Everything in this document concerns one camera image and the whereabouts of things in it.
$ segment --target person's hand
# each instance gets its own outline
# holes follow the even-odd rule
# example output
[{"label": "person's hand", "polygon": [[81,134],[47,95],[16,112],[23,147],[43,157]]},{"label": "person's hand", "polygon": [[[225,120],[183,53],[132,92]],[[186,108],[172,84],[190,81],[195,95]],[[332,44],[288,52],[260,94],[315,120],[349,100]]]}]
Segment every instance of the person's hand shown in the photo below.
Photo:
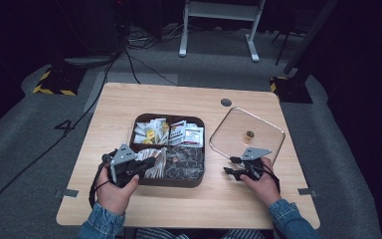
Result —
[{"label": "person's hand", "polygon": [[[268,167],[269,169],[267,170],[270,170],[273,173],[272,161],[269,158],[263,157],[262,163],[265,169]],[[267,173],[263,173],[258,181],[254,181],[245,174],[242,174],[240,178],[255,191],[257,197],[268,207],[281,199],[275,181]]]},{"label": "person's hand", "polygon": [[131,181],[123,188],[119,188],[108,182],[107,167],[104,167],[98,176],[97,202],[105,209],[122,215],[129,203],[129,198],[138,186],[138,175],[134,175]]}]

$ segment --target black cable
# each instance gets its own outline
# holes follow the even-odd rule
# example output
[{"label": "black cable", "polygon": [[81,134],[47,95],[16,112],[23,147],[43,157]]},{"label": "black cable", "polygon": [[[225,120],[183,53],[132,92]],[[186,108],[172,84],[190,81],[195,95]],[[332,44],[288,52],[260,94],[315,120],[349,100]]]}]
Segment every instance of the black cable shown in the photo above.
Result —
[{"label": "black cable", "polygon": [[178,85],[176,85],[175,83],[173,83],[173,82],[169,81],[168,79],[166,79],[165,77],[163,77],[162,75],[160,75],[156,70],[154,70],[154,69],[152,69],[151,67],[145,65],[142,61],[140,61],[140,60],[138,60],[138,59],[136,59],[136,58],[134,58],[134,57],[132,57],[132,56],[129,56],[129,57],[132,58],[133,60],[135,60],[135,61],[141,63],[144,67],[150,69],[150,70],[153,71],[155,74],[157,74],[159,77],[161,77],[161,78],[163,78],[164,80],[168,81],[168,82],[171,83],[172,85],[174,85],[174,86],[176,86],[176,87],[178,86]]},{"label": "black cable", "polygon": [[134,76],[135,80],[141,84],[141,82],[138,80],[137,76],[135,75],[134,66],[132,65],[131,56],[129,56],[128,51],[126,51],[126,48],[123,48],[123,51],[125,52],[126,56],[128,57],[129,65],[131,66],[132,75]]},{"label": "black cable", "polygon": [[100,90],[98,91],[97,97],[93,101],[92,105],[86,110],[85,113],[74,123],[74,125],[70,128],[68,128],[64,134],[58,138],[48,149],[46,149],[42,154],[40,154],[36,159],[34,159],[32,162],[30,162],[26,167],[24,167],[20,172],[17,173],[9,182],[5,184],[4,187],[0,190],[0,195],[21,175],[23,174],[27,169],[29,169],[33,164],[35,164],[37,161],[39,161],[43,156],[45,156],[50,150],[52,150],[62,139],[64,139],[75,127],[76,125],[87,115],[87,113],[93,108],[93,105],[97,102],[101,91],[103,89],[104,83],[107,81],[107,73],[110,70],[111,66],[113,65],[114,61],[118,58],[119,54],[116,54],[116,56],[113,58],[113,60],[110,62],[110,64],[107,65],[106,69],[104,70],[104,79],[102,81]]}]

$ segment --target yellow black tape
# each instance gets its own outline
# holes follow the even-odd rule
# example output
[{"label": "yellow black tape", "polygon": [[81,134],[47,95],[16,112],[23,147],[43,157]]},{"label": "yellow black tape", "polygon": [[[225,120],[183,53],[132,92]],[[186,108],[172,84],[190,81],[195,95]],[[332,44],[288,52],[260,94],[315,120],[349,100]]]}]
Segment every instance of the yellow black tape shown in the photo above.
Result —
[{"label": "yellow black tape", "polygon": [[33,90],[33,93],[76,96],[77,86],[62,86],[62,83],[53,77],[52,68],[48,68],[36,88]]},{"label": "yellow black tape", "polygon": [[49,74],[51,74],[51,68],[48,68],[48,70],[46,70],[45,74],[43,74],[39,83],[37,84],[35,89],[33,89],[33,93],[45,93],[45,92],[42,92],[42,84],[43,84],[43,81],[49,77]]},{"label": "yellow black tape", "polygon": [[278,97],[279,97],[279,93],[278,93],[278,88],[276,86],[276,81],[285,81],[285,80],[289,80],[289,78],[287,78],[287,77],[272,77],[270,79],[271,90]]}]

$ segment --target clear plastic tray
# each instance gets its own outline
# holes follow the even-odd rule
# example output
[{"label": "clear plastic tray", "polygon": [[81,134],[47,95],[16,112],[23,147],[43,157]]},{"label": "clear plastic tray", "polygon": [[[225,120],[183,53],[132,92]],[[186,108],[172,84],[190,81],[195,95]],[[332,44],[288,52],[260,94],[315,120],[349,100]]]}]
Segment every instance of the clear plastic tray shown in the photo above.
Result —
[{"label": "clear plastic tray", "polygon": [[227,158],[241,157],[248,147],[269,149],[273,163],[285,139],[284,131],[241,108],[231,108],[210,137],[210,146]]}]

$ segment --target white stand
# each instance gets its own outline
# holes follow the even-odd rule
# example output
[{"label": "white stand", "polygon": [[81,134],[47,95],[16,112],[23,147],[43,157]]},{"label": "white stand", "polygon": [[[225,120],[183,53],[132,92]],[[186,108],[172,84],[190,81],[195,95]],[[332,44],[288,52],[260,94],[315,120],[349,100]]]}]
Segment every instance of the white stand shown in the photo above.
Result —
[{"label": "white stand", "polygon": [[184,9],[184,29],[181,38],[181,46],[179,48],[179,56],[185,57],[187,55],[189,16],[220,18],[253,22],[251,34],[246,34],[245,39],[247,41],[253,62],[258,62],[260,58],[257,54],[253,40],[256,35],[257,27],[259,26],[264,5],[265,0],[261,0],[259,6],[241,6],[232,4],[193,2],[186,0]]}]

